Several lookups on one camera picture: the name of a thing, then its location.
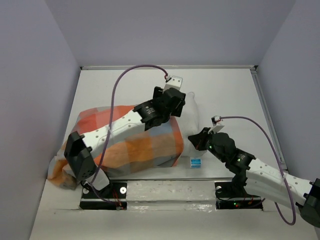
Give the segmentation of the white pillow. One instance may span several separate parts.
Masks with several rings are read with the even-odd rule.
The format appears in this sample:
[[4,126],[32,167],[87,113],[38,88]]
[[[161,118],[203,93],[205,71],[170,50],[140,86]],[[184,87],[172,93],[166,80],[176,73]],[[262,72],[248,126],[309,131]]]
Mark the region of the white pillow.
[[189,92],[185,96],[185,105],[182,108],[181,116],[176,118],[183,140],[181,157],[197,158],[203,156],[207,152],[206,150],[196,150],[188,139],[189,136],[196,135],[201,131],[199,120],[199,110],[195,101],[195,94]]

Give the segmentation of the multicolour checked pillowcase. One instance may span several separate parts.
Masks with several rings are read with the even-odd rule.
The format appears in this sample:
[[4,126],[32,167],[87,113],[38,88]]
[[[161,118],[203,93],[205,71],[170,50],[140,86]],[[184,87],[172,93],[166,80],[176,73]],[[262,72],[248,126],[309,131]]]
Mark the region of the multicolour checked pillowcase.
[[[50,161],[47,179],[53,185],[74,190],[78,182],[64,156],[62,146]],[[158,127],[133,135],[108,148],[104,156],[94,159],[112,178],[125,177],[151,168],[177,165],[184,150],[183,135],[174,117]]]

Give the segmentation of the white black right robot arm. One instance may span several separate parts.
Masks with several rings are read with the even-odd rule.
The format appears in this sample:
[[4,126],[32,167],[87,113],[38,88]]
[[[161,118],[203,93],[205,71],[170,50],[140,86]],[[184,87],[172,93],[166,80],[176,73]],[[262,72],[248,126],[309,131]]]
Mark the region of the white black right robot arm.
[[236,147],[235,141],[224,132],[205,127],[188,140],[198,151],[208,151],[234,174],[230,190],[235,196],[244,193],[268,199],[294,208],[303,220],[320,226],[320,180],[302,179],[281,173],[254,155]]

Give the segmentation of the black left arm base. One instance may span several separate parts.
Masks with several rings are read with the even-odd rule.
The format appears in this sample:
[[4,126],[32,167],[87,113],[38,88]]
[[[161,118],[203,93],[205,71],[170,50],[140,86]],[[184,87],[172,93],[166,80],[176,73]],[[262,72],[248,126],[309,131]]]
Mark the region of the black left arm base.
[[102,190],[93,190],[82,181],[82,192],[79,208],[82,210],[126,210],[128,184],[125,181],[114,181],[111,186]]

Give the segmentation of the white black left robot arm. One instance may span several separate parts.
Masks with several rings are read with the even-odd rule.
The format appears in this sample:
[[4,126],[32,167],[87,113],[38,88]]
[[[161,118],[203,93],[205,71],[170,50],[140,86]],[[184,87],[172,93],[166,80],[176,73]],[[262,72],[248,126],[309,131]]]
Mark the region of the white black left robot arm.
[[105,153],[107,147],[124,141],[135,134],[143,133],[180,117],[186,94],[173,87],[155,93],[153,99],[136,105],[127,114],[97,130],[79,134],[72,132],[66,141],[64,156],[78,182],[86,181],[97,196],[110,194],[110,179],[94,162]]

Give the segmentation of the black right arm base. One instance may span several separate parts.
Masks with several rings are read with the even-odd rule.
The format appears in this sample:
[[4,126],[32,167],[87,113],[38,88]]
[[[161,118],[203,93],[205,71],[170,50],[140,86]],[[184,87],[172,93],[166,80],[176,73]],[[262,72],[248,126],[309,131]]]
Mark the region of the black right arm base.
[[215,181],[214,187],[217,210],[263,209],[263,199],[247,193],[236,177]]

